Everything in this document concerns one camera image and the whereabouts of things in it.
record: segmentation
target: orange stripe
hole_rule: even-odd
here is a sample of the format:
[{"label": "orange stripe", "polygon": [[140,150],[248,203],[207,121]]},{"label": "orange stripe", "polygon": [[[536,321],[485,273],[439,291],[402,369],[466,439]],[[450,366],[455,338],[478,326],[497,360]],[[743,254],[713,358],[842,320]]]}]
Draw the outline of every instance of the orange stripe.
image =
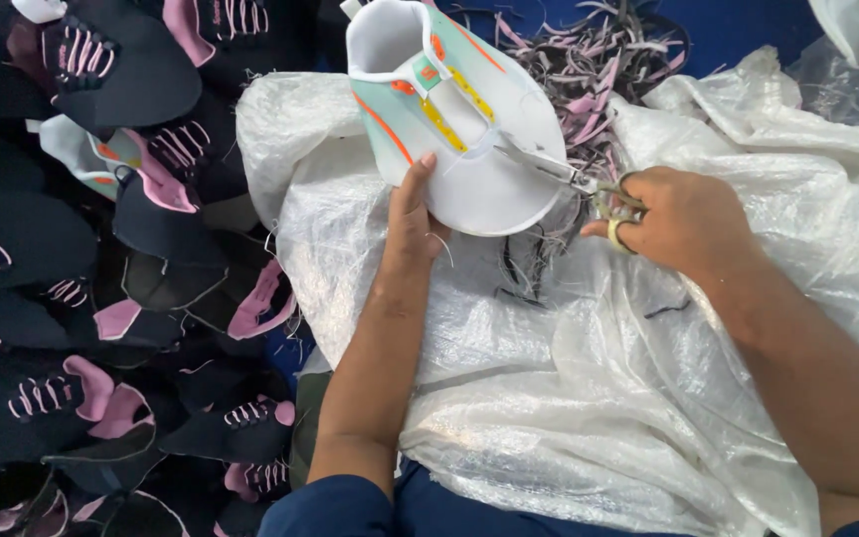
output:
[{"label": "orange stripe", "polygon": [[452,26],[455,26],[455,27],[456,27],[456,30],[459,30],[459,32],[460,32],[460,33],[462,33],[464,37],[466,37],[467,39],[469,39],[469,41],[470,41],[470,43],[472,44],[472,46],[473,46],[473,47],[475,47],[477,51],[479,51],[479,54],[486,56],[486,59],[490,60],[490,62],[491,62],[493,65],[495,65],[495,68],[496,68],[496,69],[498,69],[499,71],[502,71],[503,73],[505,73],[505,72],[506,72],[506,70],[505,70],[505,69],[503,69],[501,65],[499,65],[498,63],[496,63],[496,62],[495,62],[495,59],[493,59],[493,56],[486,54],[486,51],[484,51],[484,50],[483,50],[483,48],[479,46],[479,43],[476,43],[476,42],[472,39],[472,37],[470,36],[470,34],[469,34],[469,33],[467,33],[467,32],[466,32],[466,30],[463,30],[463,27],[462,27],[462,26],[459,26],[459,23],[457,23],[456,21],[454,21],[454,20],[452,20],[452,19],[449,19],[449,22],[451,22],[451,23],[452,23]]},{"label": "orange stripe", "polygon": [[400,139],[396,138],[396,134],[393,133],[393,129],[389,128],[389,125],[386,121],[384,121],[380,116],[376,115],[376,112],[370,110],[369,106],[366,106],[366,103],[357,95],[356,91],[353,91],[353,97],[357,99],[357,102],[360,103],[360,106],[364,108],[367,114],[376,119],[377,123],[380,123],[380,126],[383,127],[383,130],[387,131],[387,135],[390,140],[393,140],[393,143],[396,144],[396,148],[400,150],[400,153],[403,153],[403,156],[407,159],[407,162],[410,165],[413,165],[413,160],[410,157],[410,152],[407,151],[407,146],[403,145],[403,142]]}]

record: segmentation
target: yellow eyelet strip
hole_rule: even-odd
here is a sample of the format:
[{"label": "yellow eyelet strip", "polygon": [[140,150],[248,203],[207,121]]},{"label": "yellow eyelet strip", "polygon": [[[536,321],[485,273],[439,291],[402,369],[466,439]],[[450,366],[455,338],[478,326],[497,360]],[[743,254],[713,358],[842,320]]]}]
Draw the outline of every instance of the yellow eyelet strip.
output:
[{"label": "yellow eyelet strip", "polygon": [[472,89],[472,86],[466,79],[463,79],[463,76],[459,71],[454,67],[449,68],[449,72],[452,73],[452,79],[456,81],[456,84],[466,92],[470,97],[472,97],[472,103],[476,105],[476,109],[482,113],[483,116],[489,118],[491,123],[495,123],[495,114],[493,114],[493,109],[489,107],[488,104],[479,96],[475,90]]},{"label": "yellow eyelet strip", "polygon": [[446,122],[443,121],[443,116],[439,113],[439,110],[436,110],[436,106],[434,106],[429,99],[420,97],[420,108],[423,109],[423,113],[427,115],[430,121],[432,121],[432,124],[436,125],[436,128],[439,129],[439,132],[443,134],[443,137],[446,138],[453,149],[460,153],[466,153],[469,148],[466,147],[463,140],[459,139],[459,136],[456,135],[456,131],[450,129]]}]

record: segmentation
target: white plastic sheet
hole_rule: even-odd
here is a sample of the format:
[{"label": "white plastic sheet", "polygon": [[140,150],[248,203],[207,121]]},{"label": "white plastic sheet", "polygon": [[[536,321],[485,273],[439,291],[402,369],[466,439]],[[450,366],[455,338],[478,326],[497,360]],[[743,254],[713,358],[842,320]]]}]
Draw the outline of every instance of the white plastic sheet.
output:
[{"label": "white plastic sheet", "polygon": [[[798,110],[773,50],[675,77],[614,128],[638,167],[729,181],[766,250],[859,341],[859,127]],[[388,189],[343,76],[256,80],[238,136],[320,349],[336,365],[380,260]],[[631,531],[819,534],[812,483],[699,289],[578,242],[542,310],[498,295],[496,239],[456,236],[432,275],[401,448],[455,492]],[[644,314],[694,300],[684,311]]]}]

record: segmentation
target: pile of fabric scraps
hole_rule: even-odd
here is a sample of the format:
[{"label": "pile of fabric scraps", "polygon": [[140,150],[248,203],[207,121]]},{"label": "pile of fabric scraps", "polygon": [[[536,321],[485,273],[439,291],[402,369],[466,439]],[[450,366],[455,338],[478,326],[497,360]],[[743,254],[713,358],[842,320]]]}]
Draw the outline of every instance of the pile of fabric scraps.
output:
[{"label": "pile of fabric scraps", "polygon": [[[629,164],[623,162],[611,132],[609,96],[615,92],[641,104],[646,93],[685,66],[690,41],[678,24],[657,14],[639,14],[628,0],[577,6],[594,10],[561,30],[543,23],[542,32],[532,39],[517,35],[503,13],[496,12],[495,43],[526,68],[555,105],[569,164],[614,182]],[[450,14],[469,17],[476,10],[460,6]],[[574,196],[522,236],[505,239],[502,268],[512,288],[497,292],[542,305],[543,275],[592,215],[593,205],[587,201]]]}]

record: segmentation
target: right hand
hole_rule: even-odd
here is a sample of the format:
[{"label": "right hand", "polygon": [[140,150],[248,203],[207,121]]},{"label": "right hand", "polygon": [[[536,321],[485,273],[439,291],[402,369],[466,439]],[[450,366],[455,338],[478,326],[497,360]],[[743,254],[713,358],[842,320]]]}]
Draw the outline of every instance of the right hand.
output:
[{"label": "right hand", "polygon": [[[621,187],[648,211],[638,224],[618,226],[618,238],[648,259],[698,284],[769,262],[738,196],[723,180],[659,166],[626,177]],[[608,221],[590,222],[581,234],[607,237]]]}]

